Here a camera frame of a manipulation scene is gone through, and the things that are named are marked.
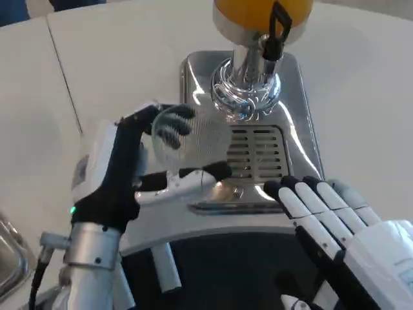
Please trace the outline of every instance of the robot finger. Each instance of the robot finger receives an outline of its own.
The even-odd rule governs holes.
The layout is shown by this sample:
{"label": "robot finger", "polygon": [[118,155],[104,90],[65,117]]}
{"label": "robot finger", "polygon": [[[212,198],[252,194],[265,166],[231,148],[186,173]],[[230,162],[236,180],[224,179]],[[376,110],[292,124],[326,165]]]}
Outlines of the robot finger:
{"label": "robot finger", "polygon": [[288,187],[282,187],[275,181],[264,184],[264,191],[282,206],[294,227],[302,227],[318,244],[318,247],[333,260],[341,248],[325,229],[321,222],[307,209],[304,203]]}
{"label": "robot finger", "polygon": [[296,193],[309,211],[327,228],[338,243],[344,248],[348,247],[353,234],[334,211],[330,210],[306,183],[299,182],[292,176],[285,176],[281,180],[281,184],[288,184],[289,188]]}
{"label": "robot finger", "polygon": [[159,172],[141,177],[142,184],[135,193],[135,200],[142,207],[154,203],[177,200],[192,202],[202,200],[217,182],[232,174],[225,161],[219,161],[200,169],[181,169],[177,175],[169,172]]}
{"label": "robot finger", "polygon": [[162,139],[163,143],[168,145],[171,149],[177,150],[181,147],[177,132],[171,128],[160,128],[156,131],[156,134]]}
{"label": "robot finger", "polygon": [[341,221],[354,233],[366,228],[366,224],[351,209],[340,195],[326,182],[315,177],[306,176],[303,181],[333,210]]}
{"label": "robot finger", "polygon": [[381,218],[355,189],[338,180],[330,180],[328,183],[367,226],[381,222]]}
{"label": "robot finger", "polygon": [[188,105],[176,105],[168,111],[185,119],[192,119],[196,116],[195,110]]}
{"label": "robot finger", "polygon": [[281,295],[281,302],[285,310],[311,310],[308,304],[290,295]]}
{"label": "robot finger", "polygon": [[191,127],[188,122],[183,118],[174,116],[174,114],[168,114],[160,118],[158,125],[159,128],[170,127],[171,129],[174,129],[180,136],[186,136],[191,132]]}
{"label": "robot finger", "polygon": [[139,181],[138,189],[141,192],[162,191],[168,187],[166,171],[140,176]]}

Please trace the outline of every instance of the metal grate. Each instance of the metal grate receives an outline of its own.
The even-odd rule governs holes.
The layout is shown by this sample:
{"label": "metal grate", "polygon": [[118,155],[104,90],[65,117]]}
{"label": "metal grate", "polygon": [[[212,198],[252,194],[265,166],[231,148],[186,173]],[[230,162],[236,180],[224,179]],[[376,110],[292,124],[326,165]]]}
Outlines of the metal grate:
{"label": "metal grate", "polygon": [[264,183],[288,175],[283,136],[276,126],[233,125],[227,152],[232,181]]}

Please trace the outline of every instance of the white countertop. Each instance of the white countertop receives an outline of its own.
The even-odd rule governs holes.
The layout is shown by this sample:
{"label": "white countertop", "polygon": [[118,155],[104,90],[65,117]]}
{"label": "white countertop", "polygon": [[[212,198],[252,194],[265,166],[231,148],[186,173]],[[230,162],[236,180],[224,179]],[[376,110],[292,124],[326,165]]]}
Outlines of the white countertop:
{"label": "white countertop", "polygon": [[[45,18],[0,28],[0,211],[39,254],[43,230],[67,234],[79,131]],[[56,283],[61,256],[45,274]],[[27,303],[30,282],[0,305]]]}

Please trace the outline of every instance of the white table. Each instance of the white table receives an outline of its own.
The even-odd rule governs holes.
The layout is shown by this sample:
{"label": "white table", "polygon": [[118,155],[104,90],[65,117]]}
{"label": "white table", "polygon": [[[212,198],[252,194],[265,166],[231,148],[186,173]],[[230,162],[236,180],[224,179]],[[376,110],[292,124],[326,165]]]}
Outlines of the white table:
{"label": "white table", "polygon": [[[98,119],[116,119],[148,99],[176,101],[179,66],[189,53],[230,49],[231,44],[213,25],[211,8],[212,0],[140,0],[48,16],[85,132],[92,132]],[[25,31],[30,35],[33,30]],[[412,32],[410,21],[316,4],[304,36],[288,47],[303,69],[326,174],[355,185],[386,219],[413,219],[408,186],[413,172],[409,162],[411,130],[407,125],[413,112],[409,91],[413,43],[408,40]],[[52,48],[50,38],[46,41],[44,45]],[[45,53],[42,57],[54,59],[58,68],[54,55]],[[66,90],[56,86],[63,82],[61,76],[56,79],[56,72],[49,75],[54,78],[44,77],[48,79],[45,87],[55,85],[55,89],[61,90],[59,95],[66,96]],[[36,89],[38,87],[28,87],[25,94],[33,95],[30,90]],[[51,113],[65,116],[57,123],[75,126],[68,98],[55,111],[57,102],[50,108]],[[35,221],[38,225],[23,231],[34,247],[42,230],[59,233],[66,231],[68,225],[65,211],[76,160],[72,152],[78,139],[75,130],[71,131],[51,130],[62,135],[61,147],[65,147],[58,162],[47,161],[51,167],[60,167],[59,177],[45,178],[43,184],[37,178],[19,180],[19,189],[26,185],[23,192],[29,196],[26,200],[17,191],[17,185],[9,190],[15,190],[10,204],[24,205],[29,198],[34,200],[33,195],[28,194],[35,192],[32,189],[43,190],[45,185],[55,189],[54,198],[47,197],[44,191],[34,196],[43,205],[36,209],[39,218],[45,219],[46,211],[54,210],[55,206],[62,208],[57,209],[52,219]],[[159,169],[152,158],[150,170]],[[39,168],[32,175],[41,171]],[[13,222],[23,223],[17,223],[18,227],[30,225],[32,221],[24,218],[26,213],[22,209],[8,213]],[[141,211],[140,218],[128,228],[122,249],[129,253],[159,242],[200,234],[286,231],[287,227],[289,223],[281,215],[204,217],[192,214],[182,205],[164,205]],[[49,267],[54,281],[57,272],[58,263]],[[41,290],[54,284],[50,276],[46,277]],[[23,293],[13,296],[14,300],[20,298],[21,304],[25,303],[28,292]]]}
{"label": "white table", "polygon": [[[46,19],[0,28],[0,211],[37,256],[43,230],[67,234],[79,131]],[[45,274],[56,283],[62,255]],[[27,303],[26,282],[1,309]]]}

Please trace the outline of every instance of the transparent cup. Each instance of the transparent cup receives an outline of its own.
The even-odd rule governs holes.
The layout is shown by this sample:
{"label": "transparent cup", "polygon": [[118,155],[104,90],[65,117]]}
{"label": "transparent cup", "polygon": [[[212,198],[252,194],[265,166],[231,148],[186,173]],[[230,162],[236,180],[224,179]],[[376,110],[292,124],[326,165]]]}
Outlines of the transparent cup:
{"label": "transparent cup", "polygon": [[[191,106],[195,117],[183,119],[171,114],[168,108],[162,111],[152,125],[152,144],[155,157],[165,170],[176,174],[182,168],[198,168],[210,163],[227,160],[227,150],[231,142],[231,129],[224,115],[214,109],[207,110],[200,106]],[[163,118],[177,118],[190,125],[191,132],[187,136],[178,136],[180,148],[174,150],[167,145],[156,132],[165,127]]]}

